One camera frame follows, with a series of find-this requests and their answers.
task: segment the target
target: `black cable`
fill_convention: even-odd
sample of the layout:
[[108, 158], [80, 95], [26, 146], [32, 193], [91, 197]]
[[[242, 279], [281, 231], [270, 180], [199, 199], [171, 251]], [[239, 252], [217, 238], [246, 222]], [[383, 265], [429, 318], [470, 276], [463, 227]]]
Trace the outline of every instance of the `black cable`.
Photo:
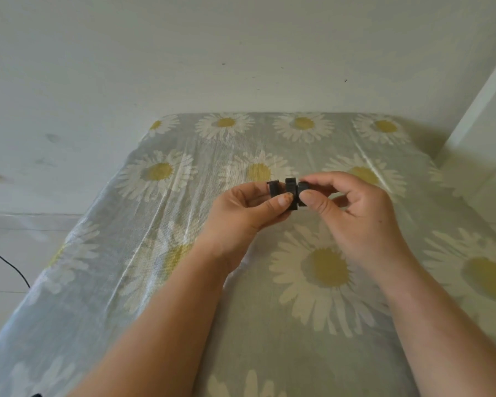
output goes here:
[[0, 259], [2, 259], [4, 262], [6, 262], [9, 266], [11, 266], [12, 268], [14, 268], [14, 270], [16, 270], [16, 272], [18, 274], [20, 274], [20, 276], [24, 279], [24, 281], [26, 282], [27, 284], [27, 288], [31, 288], [31, 286], [29, 285], [29, 283], [27, 282], [26, 278], [24, 277], [24, 275], [22, 274], [22, 272], [20, 270], [18, 270], [14, 265], [12, 265], [11, 263], [9, 263], [6, 259], [2, 258], [2, 256], [0, 256]]

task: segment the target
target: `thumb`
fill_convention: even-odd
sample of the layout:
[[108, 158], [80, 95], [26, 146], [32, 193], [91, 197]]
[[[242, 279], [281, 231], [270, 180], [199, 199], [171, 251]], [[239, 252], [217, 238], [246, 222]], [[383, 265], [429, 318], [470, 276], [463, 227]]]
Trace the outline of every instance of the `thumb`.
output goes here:
[[262, 226], [270, 220], [275, 219], [281, 213], [284, 213], [292, 203], [293, 195], [290, 192], [275, 196], [261, 203], [259, 206], [252, 207], [257, 217], [258, 225]]
[[338, 220], [342, 215], [342, 211], [334, 202], [321, 192], [313, 189], [305, 189], [299, 194], [299, 198], [310, 209], [318, 212], [329, 228], [331, 228], [334, 225], [334, 221]]

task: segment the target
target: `bed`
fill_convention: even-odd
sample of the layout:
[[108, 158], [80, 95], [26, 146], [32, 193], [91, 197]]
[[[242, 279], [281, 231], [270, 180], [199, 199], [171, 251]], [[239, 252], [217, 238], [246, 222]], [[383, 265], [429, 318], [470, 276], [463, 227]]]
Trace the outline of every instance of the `bed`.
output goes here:
[[[383, 187], [421, 264], [496, 342], [496, 234], [381, 114], [178, 114], [154, 122], [0, 332], [0, 396], [64, 396], [140, 314], [214, 198], [343, 170]], [[306, 208], [230, 275], [196, 396], [416, 396], [386, 301]]]

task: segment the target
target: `daisy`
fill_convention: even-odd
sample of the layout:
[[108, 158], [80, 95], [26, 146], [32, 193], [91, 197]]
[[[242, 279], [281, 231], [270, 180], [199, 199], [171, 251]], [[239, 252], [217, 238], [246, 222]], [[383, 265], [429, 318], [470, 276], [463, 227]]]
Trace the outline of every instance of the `daisy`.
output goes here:
[[119, 173], [121, 183], [116, 188], [122, 188], [119, 193], [131, 200], [156, 200], [169, 189], [179, 192], [195, 177], [198, 170], [192, 163], [193, 157], [189, 154], [177, 150], [163, 154], [155, 150], [152, 157], [146, 154], [124, 167]]
[[377, 143], [404, 144], [410, 137], [394, 119], [380, 114], [358, 114], [353, 125], [360, 136]]
[[323, 136], [331, 135], [334, 128], [333, 122], [323, 117], [322, 113], [283, 114], [274, 120], [274, 128], [293, 142], [312, 143], [314, 139], [319, 141]]
[[281, 156], [261, 151], [259, 155], [243, 153], [244, 157], [234, 156], [233, 160], [222, 167], [218, 175], [219, 182], [224, 183], [223, 191], [247, 181], [270, 181], [285, 179], [297, 174], [288, 161]]
[[99, 225], [88, 222], [68, 234], [47, 269], [41, 273], [27, 294], [28, 305], [39, 299], [43, 289], [52, 294], [59, 294], [66, 284], [75, 280], [75, 270], [88, 269], [85, 260], [97, 258], [99, 255], [95, 252], [99, 245], [91, 242], [99, 235], [98, 227]]
[[459, 193], [459, 191], [457, 191], [457, 189], [446, 183], [443, 176], [443, 172], [439, 168], [437, 168], [435, 164], [430, 163], [430, 166], [428, 168], [428, 175], [430, 175], [430, 182], [436, 183], [438, 186], [442, 188], [450, 188], [452, 190], [452, 196], [455, 197], [461, 196], [461, 194]]
[[[217, 378], [212, 375], [208, 380], [208, 393], [212, 397], [230, 397], [226, 383], [219, 383]], [[244, 397], [274, 397], [274, 382], [267, 380], [259, 392], [257, 373], [254, 370], [248, 372], [246, 383], [244, 386]], [[277, 397], [287, 397], [287, 394], [282, 391]]]
[[162, 119], [156, 120], [151, 127], [149, 128], [149, 136], [154, 136], [156, 134], [164, 134], [175, 126], [180, 124], [180, 121], [178, 120], [178, 116], [176, 114], [173, 115], [167, 115], [163, 117]]
[[346, 171], [356, 175], [362, 180], [377, 185], [392, 196], [404, 197], [406, 195], [406, 182], [397, 170], [387, 170], [387, 164], [380, 159], [364, 160], [357, 153], [352, 158], [337, 155], [331, 158], [322, 171]]
[[244, 133], [250, 129], [254, 120], [248, 114], [241, 113], [215, 113], [200, 119], [196, 125], [197, 134], [205, 139], [216, 136], [222, 141], [224, 134], [226, 139], [235, 136], [236, 133]]
[[482, 330], [496, 338], [496, 241], [459, 229], [461, 238], [434, 231], [424, 267]]
[[197, 220], [187, 228], [169, 222], [168, 231], [158, 230], [156, 239], [145, 238], [124, 273], [125, 286], [119, 295], [128, 296], [124, 306], [130, 313], [145, 307], [150, 296], [169, 278], [180, 260], [192, 248], [199, 231]]
[[283, 305], [294, 301], [292, 316], [312, 327], [337, 334], [332, 318], [336, 317], [347, 337], [353, 332], [347, 318], [354, 312], [354, 331], [362, 334], [362, 321], [376, 325], [371, 309], [389, 314], [380, 289], [357, 266], [346, 261], [323, 222], [318, 232], [295, 225], [296, 234], [285, 232], [288, 242], [280, 242], [280, 251], [272, 253], [273, 281], [289, 284], [279, 297]]
[[83, 374], [75, 374], [74, 364], [63, 367], [63, 362], [63, 357], [54, 359], [38, 380], [30, 379], [29, 370], [23, 362], [17, 363], [9, 375], [10, 387], [5, 389], [5, 385], [0, 385], [0, 395], [30, 396], [40, 393], [44, 396], [66, 396], [79, 383]]

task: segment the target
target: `black plastic clip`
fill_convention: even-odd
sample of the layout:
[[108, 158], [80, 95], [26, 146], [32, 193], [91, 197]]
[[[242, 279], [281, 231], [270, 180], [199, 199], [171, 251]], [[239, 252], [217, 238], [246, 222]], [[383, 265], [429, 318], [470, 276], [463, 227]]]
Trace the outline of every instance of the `black plastic clip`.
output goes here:
[[[270, 196], [278, 196], [279, 194], [282, 194], [281, 189], [279, 188], [279, 180], [274, 180], [274, 181], [268, 181], [268, 188], [270, 189]], [[296, 179], [295, 178], [286, 178], [284, 180], [284, 191], [285, 192], [290, 192], [291, 194], [294, 195], [294, 199], [292, 200], [292, 203], [288, 207], [287, 210], [297, 210], [298, 206], [306, 206], [299, 198], [299, 194], [301, 191], [304, 191], [305, 189], [309, 189], [309, 183], [306, 183], [304, 181], [300, 181], [298, 184], [296, 184]]]

